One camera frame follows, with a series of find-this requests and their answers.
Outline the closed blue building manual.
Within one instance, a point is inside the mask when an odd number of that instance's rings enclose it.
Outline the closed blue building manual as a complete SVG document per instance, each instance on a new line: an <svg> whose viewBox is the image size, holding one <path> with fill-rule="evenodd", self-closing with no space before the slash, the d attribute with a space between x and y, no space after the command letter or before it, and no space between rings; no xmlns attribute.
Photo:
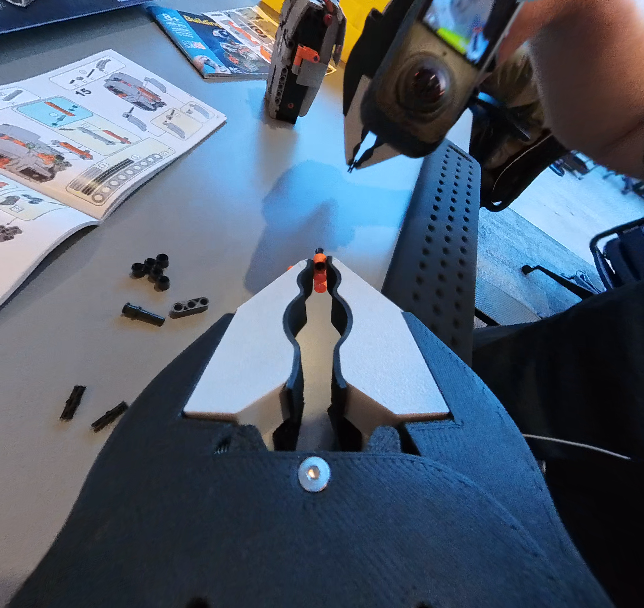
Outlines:
<svg viewBox="0 0 644 608"><path fill-rule="evenodd" d="M204 14L159 5L147 11L203 78L267 77L280 19L266 4Z"/></svg>

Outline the black office chair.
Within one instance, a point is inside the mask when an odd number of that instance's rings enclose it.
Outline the black office chair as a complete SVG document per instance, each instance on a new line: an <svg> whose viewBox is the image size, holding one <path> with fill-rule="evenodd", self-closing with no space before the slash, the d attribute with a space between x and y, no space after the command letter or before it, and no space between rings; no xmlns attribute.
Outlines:
<svg viewBox="0 0 644 608"><path fill-rule="evenodd" d="M643 281L643 218L595 235L589 249L606 292ZM581 271L566 277L539 265L525 265L520 270L523 275L540 271L582 300L600 294Z"/></svg>

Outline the open instruction booklet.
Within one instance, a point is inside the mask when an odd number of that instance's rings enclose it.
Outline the open instruction booklet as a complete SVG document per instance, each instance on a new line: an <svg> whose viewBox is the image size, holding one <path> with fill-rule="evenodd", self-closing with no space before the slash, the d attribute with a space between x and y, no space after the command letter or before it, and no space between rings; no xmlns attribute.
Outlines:
<svg viewBox="0 0 644 608"><path fill-rule="evenodd" d="M114 50L1 85L1 305L226 116Z"/></svg>

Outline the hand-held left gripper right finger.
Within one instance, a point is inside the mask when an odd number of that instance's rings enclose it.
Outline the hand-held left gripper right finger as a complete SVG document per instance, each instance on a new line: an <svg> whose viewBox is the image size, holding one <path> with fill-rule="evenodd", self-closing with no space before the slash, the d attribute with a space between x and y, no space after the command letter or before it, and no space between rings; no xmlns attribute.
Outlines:
<svg viewBox="0 0 644 608"><path fill-rule="evenodd" d="M340 335L329 408L339 449L363 449L378 427L449 419L402 309L334 257L329 291Z"/></svg>

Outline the black long axle pin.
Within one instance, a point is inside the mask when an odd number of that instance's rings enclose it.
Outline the black long axle pin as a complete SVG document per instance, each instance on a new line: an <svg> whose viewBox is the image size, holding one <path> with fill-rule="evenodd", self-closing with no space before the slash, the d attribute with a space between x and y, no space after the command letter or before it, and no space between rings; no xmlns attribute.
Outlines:
<svg viewBox="0 0 644 608"><path fill-rule="evenodd" d="M165 317L152 313L140 306L127 302L122 308L122 315L132 321L138 321L161 327L165 323Z"/></svg>

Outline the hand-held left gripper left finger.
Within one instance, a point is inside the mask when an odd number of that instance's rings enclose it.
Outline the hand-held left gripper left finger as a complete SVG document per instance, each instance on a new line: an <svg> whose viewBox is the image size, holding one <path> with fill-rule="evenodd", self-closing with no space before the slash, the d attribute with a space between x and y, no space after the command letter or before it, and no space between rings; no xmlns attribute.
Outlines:
<svg viewBox="0 0 644 608"><path fill-rule="evenodd" d="M296 336L307 323L307 261L239 306L184 416L258 429L269 449L295 450L304 407Z"/></svg>

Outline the grey toy brick assembly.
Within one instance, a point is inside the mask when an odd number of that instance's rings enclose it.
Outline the grey toy brick assembly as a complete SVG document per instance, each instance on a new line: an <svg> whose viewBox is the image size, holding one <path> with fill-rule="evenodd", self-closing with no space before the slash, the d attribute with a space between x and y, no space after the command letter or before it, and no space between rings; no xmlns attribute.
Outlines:
<svg viewBox="0 0 644 608"><path fill-rule="evenodd" d="M295 124L315 99L346 34L340 0L284 0L270 58L265 102L271 118Z"/></svg>

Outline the black five-hole connector brick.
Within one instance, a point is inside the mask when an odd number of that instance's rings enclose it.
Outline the black five-hole connector brick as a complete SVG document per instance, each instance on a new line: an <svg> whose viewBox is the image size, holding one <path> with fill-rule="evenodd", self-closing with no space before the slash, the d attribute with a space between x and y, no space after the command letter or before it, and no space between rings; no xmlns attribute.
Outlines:
<svg viewBox="0 0 644 608"><path fill-rule="evenodd" d="M164 292L170 288L171 282L165 274L169 266L169 257L160 253L156 257L148 257L143 262L135 262L130 267L129 276L133 279L147 278L155 290Z"/></svg>

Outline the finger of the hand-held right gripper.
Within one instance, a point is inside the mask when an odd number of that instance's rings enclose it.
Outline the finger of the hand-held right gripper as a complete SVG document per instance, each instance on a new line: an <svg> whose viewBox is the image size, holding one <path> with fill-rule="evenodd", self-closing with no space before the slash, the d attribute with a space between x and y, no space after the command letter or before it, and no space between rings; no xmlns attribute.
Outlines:
<svg viewBox="0 0 644 608"><path fill-rule="evenodd" d="M371 79L365 75L360 78L347 113L343 117L344 157L347 165L352 159L357 158L370 133L369 129L365 129L361 118L361 101L370 81Z"/></svg>
<svg viewBox="0 0 644 608"><path fill-rule="evenodd" d="M356 169L366 169L376 164L396 158L400 152L379 137L374 138L369 147L360 152L356 158Z"/></svg>

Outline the grey desk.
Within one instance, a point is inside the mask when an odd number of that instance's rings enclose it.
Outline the grey desk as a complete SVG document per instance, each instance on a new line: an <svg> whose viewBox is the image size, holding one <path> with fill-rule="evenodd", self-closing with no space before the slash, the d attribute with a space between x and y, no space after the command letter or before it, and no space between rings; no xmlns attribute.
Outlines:
<svg viewBox="0 0 644 608"><path fill-rule="evenodd" d="M91 424L148 383L222 314L315 247L380 287L420 168L347 173L342 74L295 129L263 113L264 82L204 81L144 10L1 36L1 81L114 49L226 114L226 124L62 244L1 308L1 606L47 552L111 428ZM170 288L130 267L165 253ZM205 313L169 317L206 297ZM127 303L161 327L122 315ZM59 419L75 385L76 414Z"/></svg>

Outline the grey three-hole brick beam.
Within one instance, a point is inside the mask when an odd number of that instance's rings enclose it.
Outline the grey three-hole brick beam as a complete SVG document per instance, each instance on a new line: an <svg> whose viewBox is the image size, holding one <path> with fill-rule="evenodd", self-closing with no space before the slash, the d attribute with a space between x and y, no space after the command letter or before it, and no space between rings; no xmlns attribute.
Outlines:
<svg viewBox="0 0 644 608"><path fill-rule="evenodd" d="M209 298L197 297L176 301L169 310L169 317L180 319L188 316L202 314L209 308Z"/></svg>

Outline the person's right forearm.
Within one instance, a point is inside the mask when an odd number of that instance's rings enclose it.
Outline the person's right forearm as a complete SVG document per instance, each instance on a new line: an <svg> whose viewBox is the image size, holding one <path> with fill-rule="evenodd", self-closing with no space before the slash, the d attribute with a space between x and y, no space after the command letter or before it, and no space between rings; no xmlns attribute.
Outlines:
<svg viewBox="0 0 644 608"><path fill-rule="evenodd" d="M523 44L556 139L643 179L643 0L527 1L499 61Z"/></svg>

